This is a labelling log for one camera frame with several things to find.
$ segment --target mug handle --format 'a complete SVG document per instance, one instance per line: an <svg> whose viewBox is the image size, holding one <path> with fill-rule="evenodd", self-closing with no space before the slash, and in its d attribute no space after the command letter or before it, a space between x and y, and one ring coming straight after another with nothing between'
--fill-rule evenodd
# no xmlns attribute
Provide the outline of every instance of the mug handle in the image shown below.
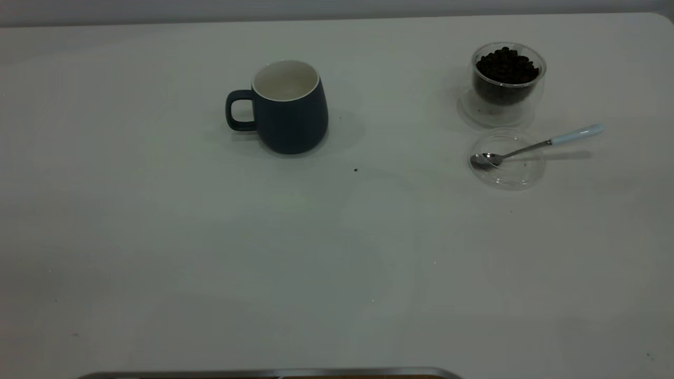
<svg viewBox="0 0 674 379"><path fill-rule="evenodd" d="M255 126L255 121L237 121L232 117L232 104L237 100L253 100L253 91L252 90L238 90L227 95L227 102L225 103L224 114L227 118L227 123L229 127L236 130L237 132L250 132L257 130Z"/></svg>

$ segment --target mug rim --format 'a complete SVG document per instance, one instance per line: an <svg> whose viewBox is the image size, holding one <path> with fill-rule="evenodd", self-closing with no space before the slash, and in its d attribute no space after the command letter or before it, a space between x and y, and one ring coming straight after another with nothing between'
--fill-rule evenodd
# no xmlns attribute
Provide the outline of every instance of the mug rim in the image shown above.
<svg viewBox="0 0 674 379"><path fill-rule="evenodd" d="M263 70L265 70L265 69L268 68L269 66L271 66L271 65L276 65L277 63L282 63L282 62L295 62L295 63L301 63L301 64L303 64L303 65L308 66L309 68L311 68L311 69L313 70L313 72L316 74L316 83L313 84L313 87L311 88L311 90L310 90L309 92L305 93L305 94L302 95L302 96L298 96L298 97L296 97L296 98L292 98L292 99L289 99L289 100L278 100L278 99L275 99L275 98L269 98L269 97L267 97L267 96L264 96L263 94L261 94L261 93L257 90L257 88L255 87L255 78L257 77L257 75L259 75L259 73L261 73ZM321 82L321 75L318 73L318 70L317 70L314 66L308 64L307 62L299 61L299 60L297 60L297 59L281 59L280 61L275 61L275 62L267 63L264 67L262 67L262 68L260 68L259 70L257 70L257 71L255 72L255 75L253 75L253 78L251 79L251 88L253 89L253 91L254 91L258 96L260 96L260 97L262 97L262 98L264 98L264 99L266 99L266 100L274 101L274 102L276 102L276 103L289 103L290 101L296 101L296 100L299 100L299 99L301 99L301 98L305 98L305 97L309 96L313 91L316 90L316 88L318 87L318 84L319 84L320 82Z"/></svg>

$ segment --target table surface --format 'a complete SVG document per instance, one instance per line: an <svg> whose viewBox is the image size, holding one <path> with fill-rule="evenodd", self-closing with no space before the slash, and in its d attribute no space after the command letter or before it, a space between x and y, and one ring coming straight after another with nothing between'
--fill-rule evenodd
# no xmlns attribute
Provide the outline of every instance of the table surface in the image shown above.
<svg viewBox="0 0 674 379"><path fill-rule="evenodd" d="M459 117L475 48L547 60L527 132L603 122L487 187ZM0 376L432 366L674 375L674 27L647 13L0 30ZM310 62L325 142L224 123ZM250 116L246 104L236 114Z"/></svg>

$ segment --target white spoon handle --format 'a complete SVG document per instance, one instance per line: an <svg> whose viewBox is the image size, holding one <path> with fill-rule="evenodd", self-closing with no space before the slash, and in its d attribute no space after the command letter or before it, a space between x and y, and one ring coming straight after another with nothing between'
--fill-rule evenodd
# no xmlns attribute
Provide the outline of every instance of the white spoon handle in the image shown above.
<svg viewBox="0 0 674 379"><path fill-rule="evenodd" d="M604 131L604 125L597 123L592 126L581 127L578 130L550 138L550 145L561 145L567 142L582 140L583 138L596 136Z"/></svg>

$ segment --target glass jar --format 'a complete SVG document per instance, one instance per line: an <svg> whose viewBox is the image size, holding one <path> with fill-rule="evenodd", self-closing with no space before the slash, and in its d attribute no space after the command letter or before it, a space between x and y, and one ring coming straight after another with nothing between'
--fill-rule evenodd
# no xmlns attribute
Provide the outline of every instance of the glass jar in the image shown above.
<svg viewBox="0 0 674 379"><path fill-rule="evenodd" d="M504 47L507 48L505 52L501 51ZM480 60L489 53L514 54L512 51L517 52L519 57L528 58L527 61L538 69L538 75L527 82L511 84L488 78L478 69ZM461 107L482 126L517 126L530 121L543 95L546 69L543 57L530 47L514 42L494 42L482 46L472 55L468 65L460 97Z"/></svg>

